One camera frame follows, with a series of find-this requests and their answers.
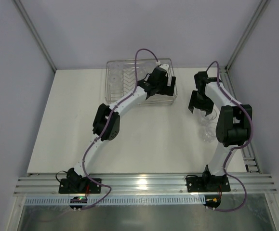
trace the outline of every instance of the cable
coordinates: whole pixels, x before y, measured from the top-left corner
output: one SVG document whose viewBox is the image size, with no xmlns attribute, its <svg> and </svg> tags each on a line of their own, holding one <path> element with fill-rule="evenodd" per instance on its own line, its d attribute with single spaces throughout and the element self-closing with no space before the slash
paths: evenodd
<svg viewBox="0 0 279 231">
<path fill-rule="evenodd" d="M 124 99 L 122 99 L 121 101 L 119 101 L 119 102 L 117 103 L 117 105 L 114 106 L 114 108 L 113 108 L 113 109 L 111 110 L 111 112 L 109 113 L 107 122 L 106 122 L 106 124 L 105 124 L 105 126 L 104 126 L 104 128 L 103 128 L 103 130 L 102 130 L 102 132 L 101 132 L 101 134 L 100 134 L 97 138 L 95 138 L 94 141 L 89 145 L 89 147 L 87 148 L 87 150 L 85 151 L 85 153 L 84 153 L 84 155 L 83 155 L 83 157 L 82 157 L 82 170 L 83 170 L 83 172 L 85 173 L 85 176 L 86 176 L 90 181 L 92 181 L 93 183 L 98 184 L 98 185 L 103 186 L 103 187 L 106 187 L 106 188 L 109 188 L 109 191 L 108 191 L 101 199 L 99 199 L 98 201 L 96 201 L 94 204 L 89 205 L 89 206 L 86 206 L 86 207 L 82 208 L 82 210 L 85 210 L 85 209 L 89 209 L 89 208 L 94 207 L 95 205 L 97 205 L 98 203 L 100 203 L 101 201 L 103 201 L 103 200 L 110 194 L 110 192 L 111 192 L 111 190 L 112 190 L 112 188 L 111 188 L 109 185 L 101 184 L 101 183 L 95 181 L 94 179 L 92 179 L 92 177 L 90 177 L 89 174 L 87 173 L 87 171 L 86 171 L 86 169 L 85 169 L 85 164 L 84 164 L 84 163 L 85 163 L 85 159 L 86 159 L 86 156 L 87 156 L 89 150 L 93 147 L 93 145 L 94 145 L 94 144 L 103 136 L 103 134 L 105 133 L 105 131 L 106 131 L 107 127 L 108 127 L 108 124 L 109 124 L 109 122 L 110 122 L 111 116 L 112 116 L 112 114 L 114 113 L 114 111 L 118 108 L 118 106 L 119 106 L 121 103 L 123 103 L 123 102 L 126 101 L 128 98 L 130 98 L 131 96 L 133 96 L 134 93 L 136 92 L 137 86 L 138 86 L 138 84 L 137 84 L 137 82 L 138 82 L 138 75 L 137 75 L 137 55 L 138 55 L 138 53 L 139 53 L 140 51 L 148 51 L 148 52 L 150 52 L 150 53 L 154 56 L 154 58 L 156 59 L 156 61 L 157 61 L 157 62 L 159 61 L 158 58 L 156 57 L 156 55 L 155 55 L 151 50 L 149 50 L 149 49 L 141 48 L 141 49 L 139 49 L 139 50 L 136 52 L 136 54 L 135 54 L 135 61 L 134 61 L 134 67 L 135 67 L 135 87 L 134 87 L 134 90 L 133 90 L 132 94 L 129 94 L 127 97 L 125 97 Z"/>
<path fill-rule="evenodd" d="M 59 171 L 59 172 L 56 173 L 56 176 L 55 176 L 55 177 L 56 177 L 56 180 L 57 180 L 59 183 L 61 183 L 61 181 L 58 179 L 57 175 L 58 175 L 60 172 L 67 173 L 67 172 L 65 172 L 65 171 Z"/>
<path fill-rule="evenodd" d="M 224 89 L 221 87 L 221 85 L 220 85 L 220 65 L 219 65 L 219 63 L 218 63 L 217 61 L 213 61 L 213 62 L 208 66 L 208 68 L 207 68 L 206 71 L 208 71 L 208 70 L 210 69 L 210 67 L 211 67 L 214 63 L 215 63 L 216 66 L 217 66 L 217 76 L 216 76 L 217 86 L 219 87 L 220 91 L 225 95 L 225 97 L 226 97 L 228 100 L 230 100 L 235 106 L 237 106 L 237 107 L 245 114 L 245 116 L 247 117 L 247 119 L 248 119 L 248 121 L 249 121 L 249 123 L 250 123 L 250 126 L 251 126 L 250 137 L 249 137 L 249 139 L 246 141 L 246 143 L 243 144 L 243 145 L 240 146 L 240 147 L 234 147 L 234 148 L 230 149 L 230 152 L 228 153 L 228 155 L 227 155 L 227 157 L 226 157 L 226 159 L 225 159 L 225 161 L 224 161 L 224 163 L 223 163 L 223 170 L 224 170 L 225 174 L 226 174 L 227 176 L 229 176 L 229 177 L 235 179 L 236 181 L 238 181 L 238 182 L 241 184 L 241 186 L 242 186 L 242 188 L 243 188 L 243 190 L 244 190 L 244 199 L 243 199 L 243 202 L 242 202 L 238 207 L 236 207 L 236 208 L 233 208 L 233 209 L 219 209 L 219 208 L 215 208 L 214 210 L 219 211 L 219 212 L 233 212 L 233 211 L 236 211 L 236 210 L 242 208 L 242 207 L 245 205 L 246 200 L 247 200 L 247 192 L 246 192 L 246 188 L 245 188 L 244 184 L 242 183 L 242 181 L 240 181 L 237 177 L 234 177 L 234 176 L 230 175 L 229 173 L 227 173 L 227 171 L 226 171 L 226 164 L 227 164 L 227 162 L 228 162 L 228 160 L 229 160 L 229 158 L 230 158 L 230 156 L 232 155 L 232 152 L 233 152 L 234 150 L 238 150 L 238 149 L 245 148 L 247 145 L 250 144 L 250 142 L 251 142 L 251 140 L 252 140 L 252 138 L 253 138 L 253 122 L 252 122 L 252 119 L 251 119 L 250 115 L 246 112 L 246 110 L 245 110 L 238 102 L 236 102 L 235 99 L 231 98 L 231 97 L 224 91 Z"/>
<path fill-rule="evenodd" d="M 222 192 L 222 186 L 220 185 L 220 190 L 218 191 L 218 194 L 220 196 L 220 198 L 218 198 L 217 200 L 221 200 L 222 199 L 222 195 L 223 195 L 223 192 Z"/>
<path fill-rule="evenodd" d="M 85 196 L 87 197 L 88 195 L 89 195 L 89 193 L 90 193 L 90 190 L 89 190 L 89 185 L 87 186 L 87 190 L 86 190 L 86 194 L 85 194 Z"/>
</svg>

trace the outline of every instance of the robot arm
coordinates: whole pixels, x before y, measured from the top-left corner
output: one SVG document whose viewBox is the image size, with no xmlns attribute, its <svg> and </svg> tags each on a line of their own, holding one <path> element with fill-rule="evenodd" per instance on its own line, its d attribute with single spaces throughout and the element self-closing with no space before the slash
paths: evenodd
<svg viewBox="0 0 279 231">
<path fill-rule="evenodd" d="M 120 118 L 132 107 L 154 94 L 173 96 L 176 77 L 172 77 L 171 85 L 167 86 L 168 69 L 168 64 L 155 67 L 147 79 L 144 78 L 137 82 L 135 90 L 110 105 L 103 103 L 99 106 L 93 122 L 93 136 L 89 147 L 74 168 L 67 171 L 66 179 L 61 179 L 59 193 L 85 193 L 85 189 L 90 183 L 85 177 L 86 174 L 90 174 L 91 166 L 101 149 L 118 135 Z"/>
<path fill-rule="evenodd" d="M 187 179 L 189 192 L 216 192 L 220 187 L 223 192 L 230 191 L 225 171 L 235 152 L 234 147 L 241 146 L 250 138 L 250 123 L 236 105 L 241 105 L 252 118 L 252 107 L 248 104 L 241 104 L 227 92 L 220 81 L 219 86 L 216 78 L 209 78 L 207 72 L 198 72 L 195 76 L 197 90 L 194 90 L 189 103 L 189 110 L 194 108 L 210 114 L 214 104 L 220 110 L 216 126 L 216 137 L 219 141 L 211 162 L 206 166 L 202 177 L 198 179 Z M 226 161 L 228 153 L 232 155 Z"/>
</svg>

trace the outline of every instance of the glass panel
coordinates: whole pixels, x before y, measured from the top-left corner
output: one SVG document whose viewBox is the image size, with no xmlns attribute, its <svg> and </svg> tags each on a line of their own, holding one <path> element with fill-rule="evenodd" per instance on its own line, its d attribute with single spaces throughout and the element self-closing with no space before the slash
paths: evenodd
<svg viewBox="0 0 279 231">
<path fill-rule="evenodd" d="M 243 195 L 223 195 L 219 208 L 234 208 L 242 200 Z M 25 206 L 19 227 L 20 231 L 275 230 L 264 194 L 248 195 L 246 205 L 230 213 L 203 205 L 98 206 L 81 212 L 68 206 Z"/>
</svg>

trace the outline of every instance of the metal extrusion bar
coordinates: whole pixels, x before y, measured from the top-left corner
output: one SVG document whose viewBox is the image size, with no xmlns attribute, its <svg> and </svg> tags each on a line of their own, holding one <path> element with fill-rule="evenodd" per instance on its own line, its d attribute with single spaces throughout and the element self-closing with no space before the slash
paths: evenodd
<svg viewBox="0 0 279 231">
<path fill-rule="evenodd" d="M 259 173 L 258 165 L 257 165 L 257 162 L 254 157 L 245 157 L 245 158 L 243 158 L 243 160 L 244 160 L 246 170 L 248 172 L 250 172 L 250 173 L 258 172 Z"/>
<path fill-rule="evenodd" d="M 95 174 L 93 178 L 101 178 L 103 184 L 110 185 L 110 195 L 183 195 L 188 194 L 185 174 Z M 276 187 L 269 174 L 235 173 L 245 185 L 248 193 L 276 193 Z M 232 178 L 229 178 L 231 192 L 224 194 L 244 193 L 242 186 Z M 59 182 L 54 174 L 31 175 L 19 178 L 14 191 L 15 196 L 30 195 L 58 195 Z M 102 187 L 101 195 L 107 192 Z M 213 194 L 212 192 L 200 192 L 196 194 Z"/>
<path fill-rule="evenodd" d="M 28 196 L 25 206 L 78 205 L 72 203 L 72 196 Z M 102 196 L 89 196 L 81 205 L 92 205 Z M 98 205 L 201 205 L 205 203 L 204 195 L 148 195 L 148 196 L 108 196 Z"/>
<path fill-rule="evenodd" d="M 234 49 L 234 52 L 232 53 L 232 55 L 231 55 L 231 57 L 228 61 L 228 64 L 226 66 L 226 70 L 230 70 L 232 64 L 235 62 L 237 56 L 240 54 L 240 52 L 241 52 L 242 48 L 244 47 L 246 41 L 248 40 L 248 38 L 250 37 L 250 35 L 254 31 L 259 19 L 261 18 L 261 16 L 265 12 L 265 9 L 268 6 L 269 2 L 270 2 L 270 0 L 261 0 L 260 1 L 257 9 L 255 10 L 253 16 L 251 17 L 250 22 L 246 26 L 241 38 L 238 41 L 237 46 Z"/>
<path fill-rule="evenodd" d="M 276 230 L 279 231 L 279 194 L 265 193 L 265 196 Z"/>
<path fill-rule="evenodd" d="M 13 210 L 9 218 L 9 222 L 6 226 L 7 231 L 17 230 L 20 218 L 23 212 L 24 204 L 26 197 L 25 196 L 17 196 L 16 201 L 13 205 Z"/>
<path fill-rule="evenodd" d="M 40 50 L 42 51 L 43 55 L 45 56 L 48 64 L 51 66 L 52 70 L 54 73 L 56 73 L 56 66 L 52 60 L 52 58 L 50 57 L 43 41 L 41 40 L 36 28 L 34 27 L 24 5 L 22 4 L 21 0 L 13 0 L 13 3 L 15 5 L 15 7 L 17 8 L 19 14 L 22 16 L 22 19 L 24 20 L 24 22 L 26 23 L 26 25 L 28 26 L 28 29 L 30 30 L 33 38 L 35 39 L 35 41 L 37 42 Z"/>
</svg>

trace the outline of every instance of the black mounting bracket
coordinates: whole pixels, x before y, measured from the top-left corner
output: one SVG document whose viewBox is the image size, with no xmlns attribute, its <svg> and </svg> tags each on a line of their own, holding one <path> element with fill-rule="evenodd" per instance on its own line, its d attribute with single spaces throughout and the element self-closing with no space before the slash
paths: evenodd
<svg viewBox="0 0 279 231">
<path fill-rule="evenodd" d="M 105 127 L 107 118 L 111 112 L 111 109 L 106 104 L 101 104 L 97 109 L 94 121 L 93 121 L 93 134 L 100 135 Z M 101 137 L 101 141 L 113 140 L 120 130 L 120 115 L 118 112 L 114 112 L 111 116 L 107 129 Z"/>
<path fill-rule="evenodd" d="M 228 177 L 211 175 L 208 165 L 202 173 L 202 177 L 187 176 L 186 186 L 189 193 L 206 193 L 206 192 L 230 192 Z"/>
<path fill-rule="evenodd" d="M 206 85 L 211 82 L 216 82 L 217 78 L 209 78 L 206 71 L 199 71 L 194 75 L 196 89 L 192 92 L 191 99 L 188 105 L 189 110 L 193 113 L 194 108 L 206 112 L 206 116 L 212 113 L 214 103 L 206 96 Z"/>
<path fill-rule="evenodd" d="M 147 99 L 155 94 L 173 96 L 176 77 L 172 77 L 170 86 L 167 83 L 167 71 L 157 66 L 147 80 L 142 79 L 138 81 L 138 86 L 147 92 Z"/>
<path fill-rule="evenodd" d="M 96 182 L 102 183 L 102 179 L 93 178 Z M 79 176 L 74 168 L 67 171 L 66 179 L 61 179 L 59 186 L 60 194 L 100 194 L 101 186 L 91 182 L 87 177 Z"/>
<path fill-rule="evenodd" d="M 252 107 L 241 105 L 252 118 Z M 246 115 L 237 106 L 222 106 L 216 126 L 217 140 L 225 147 L 230 145 L 241 146 L 251 135 L 251 125 Z"/>
<path fill-rule="evenodd" d="M 208 166 L 202 173 L 202 177 L 196 175 L 186 176 L 186 187 L 188 193 L 215 193 L 215 195 L 205 195 L 205 206 L 217 208 L 221 203 L 219 193 L 230 192 L 228 177 L 214 176 L 209 172 Z"/>
</svg>

